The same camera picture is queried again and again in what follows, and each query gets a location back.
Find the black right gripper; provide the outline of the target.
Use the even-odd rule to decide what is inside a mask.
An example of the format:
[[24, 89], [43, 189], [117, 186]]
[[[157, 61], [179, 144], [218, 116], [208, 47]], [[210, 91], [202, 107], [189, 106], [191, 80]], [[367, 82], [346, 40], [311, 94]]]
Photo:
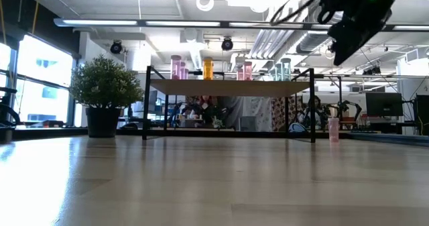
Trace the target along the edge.
[[395, 0], [321, 0], [321, 23], [342, 12], [345, 25], [333, 25], [330, 37], [334, 65], [339, 66], [380, 32], [391, 17]]

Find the orange medicine bottle white cap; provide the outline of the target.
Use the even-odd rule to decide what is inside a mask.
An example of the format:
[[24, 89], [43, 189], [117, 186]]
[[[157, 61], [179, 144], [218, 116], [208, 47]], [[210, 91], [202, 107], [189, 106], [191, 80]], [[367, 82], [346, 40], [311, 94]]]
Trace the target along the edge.
[[203, 59], [203, 79], [212, 80], [213, 79], [213, 60], [211, 57], [205, 57]]

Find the long LED light bar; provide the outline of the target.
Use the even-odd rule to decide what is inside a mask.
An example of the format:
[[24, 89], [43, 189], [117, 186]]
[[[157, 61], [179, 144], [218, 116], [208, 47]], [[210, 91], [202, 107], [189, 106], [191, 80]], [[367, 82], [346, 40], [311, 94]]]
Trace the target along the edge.
[[195, 27], [215, 29], [249, 30], [313, 30], [327, 31], [331, 24], [287, 22], [271, 25], [264, 21], [190, 21], [190, 20], [144, 20], [144, 19], [61, 19], [55, 18], [58, 27]]

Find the black computer monitor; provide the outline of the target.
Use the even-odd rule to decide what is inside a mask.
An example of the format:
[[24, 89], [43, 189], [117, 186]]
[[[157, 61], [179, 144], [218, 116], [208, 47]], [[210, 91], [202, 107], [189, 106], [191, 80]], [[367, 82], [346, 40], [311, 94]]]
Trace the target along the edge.
[[415, 109], [420, 134], [429, 136], [429, 95], [417, 95]]
[[368, 116], [399, 117], [404, 115], [400, 93], [366, 93]]

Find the person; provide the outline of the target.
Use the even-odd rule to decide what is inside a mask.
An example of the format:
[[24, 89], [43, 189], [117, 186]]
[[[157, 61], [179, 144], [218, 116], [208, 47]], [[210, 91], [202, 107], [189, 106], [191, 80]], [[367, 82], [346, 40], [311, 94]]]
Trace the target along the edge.
[[212, 101], [212, 97], [209, 95], [199, 96], [197, 102], [195, 102], [193, 111], [197, 115], [201, 115], [205, 121], [212, 119], [214, 113], [215, 104]]
[[[326, 126], [328, 124], [328, 114], [324, 110], [324, 107], [321, 105], [321, 100], [314, 96], [314, 105], [315, 105], [315, 123], [323, 132], [326, 131]], [[304, 118], [302, 122], [305, 127], [310, 127], [310, 101], [307, 104], [307, 107], [304, 110]]]

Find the dark office desk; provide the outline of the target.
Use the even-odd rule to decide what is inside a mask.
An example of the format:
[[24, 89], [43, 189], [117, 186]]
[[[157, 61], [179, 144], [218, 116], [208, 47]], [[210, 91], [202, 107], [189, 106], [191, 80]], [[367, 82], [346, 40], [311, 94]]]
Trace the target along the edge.
[[417, 132], [420, 131], [415, 121], [395, 122], [395, 121], [340, 121], [342, 130], [352, 131], [353, 133], [388, 133], [402, 134], [405, 128], [410, 127]]

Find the green artificial potted plant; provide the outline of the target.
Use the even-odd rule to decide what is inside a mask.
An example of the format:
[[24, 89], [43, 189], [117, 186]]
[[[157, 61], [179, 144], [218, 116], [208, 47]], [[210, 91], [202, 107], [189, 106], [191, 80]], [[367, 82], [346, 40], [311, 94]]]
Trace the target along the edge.
[[88, 136], [115, 137], [121, 110], [143, 98], [136, 71], [102, 54], [72, 69], [70, 94], [85, 107]]

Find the large bright window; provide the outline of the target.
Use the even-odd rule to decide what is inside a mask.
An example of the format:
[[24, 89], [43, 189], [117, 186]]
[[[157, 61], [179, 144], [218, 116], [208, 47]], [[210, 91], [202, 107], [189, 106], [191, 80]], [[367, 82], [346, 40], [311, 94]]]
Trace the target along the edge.
[[0, 42], [0, 100], [24, 125], [45, 121], [67, 123], [74, 58], [50, 44], [25, 35], [17, 47]]

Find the patterned hanging cloth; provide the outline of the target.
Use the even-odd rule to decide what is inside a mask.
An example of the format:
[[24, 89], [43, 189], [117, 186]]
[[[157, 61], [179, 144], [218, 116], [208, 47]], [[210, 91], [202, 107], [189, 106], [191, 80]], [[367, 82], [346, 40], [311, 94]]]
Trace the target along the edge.
[[285, 97], [273, 97], [271, 99], [271, 125], [274, 132], [286, 130], [286, 118], [289, 123], [296, 120], [297, 112], [303, 108], [302, 96], [288, 98], [288, 108], [286, 108]]

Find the grey hanging cloth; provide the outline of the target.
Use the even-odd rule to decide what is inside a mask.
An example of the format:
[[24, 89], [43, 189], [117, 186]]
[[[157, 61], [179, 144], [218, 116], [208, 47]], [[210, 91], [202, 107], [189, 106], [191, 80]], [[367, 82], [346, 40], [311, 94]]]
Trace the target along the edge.
[[271, 97], [222, 97], [224, 124], [236, 131], [272, 132]]

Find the silver ventilation duct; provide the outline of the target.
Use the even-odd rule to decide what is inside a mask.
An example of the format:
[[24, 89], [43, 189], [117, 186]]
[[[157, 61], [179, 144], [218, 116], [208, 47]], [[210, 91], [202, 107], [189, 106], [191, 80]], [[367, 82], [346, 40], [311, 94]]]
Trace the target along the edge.
[[310, 54], [330, 41], [327, 30], [298, 30], [294, 32], [294, 35], [296, 41], [292, 46], [292, 51], [297, 54]]

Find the wooden shelf black metal frame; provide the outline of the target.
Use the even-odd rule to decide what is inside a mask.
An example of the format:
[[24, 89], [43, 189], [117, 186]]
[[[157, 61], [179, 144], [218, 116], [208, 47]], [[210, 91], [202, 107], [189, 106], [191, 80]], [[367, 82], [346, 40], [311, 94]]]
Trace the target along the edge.
[[[256, 80], [172, 80], [166, 79], [153, 66], [148, 66], [145, 73], [145, 101], [143, 102], [143, 129], [141, 138], [146, 140], [150, 136], [161, 137], [244, 137], [244, 138], [285, 138], [309, 139], [316, 142], [315, 120], [315, 74], [312, 68], [296, 75], [291, 81], [256, 81]], [[149, 89], [155, 88], [165, 94], [165, 102], [170, 95], [212, 95], [220, 97], [283, 97], [285, 110], [288, 110], [288, 98], [305, 89], [310, 90], [310, 131], [307, 133], [289, 132], [289, 120], [285, 118], [284, 132], [248, 132], [248, 131], [210, 131], [210, 130], [177, 130], [168, 129], [168, 119], [164, 119], [161, 130], [152, 130], [148, 121]]]

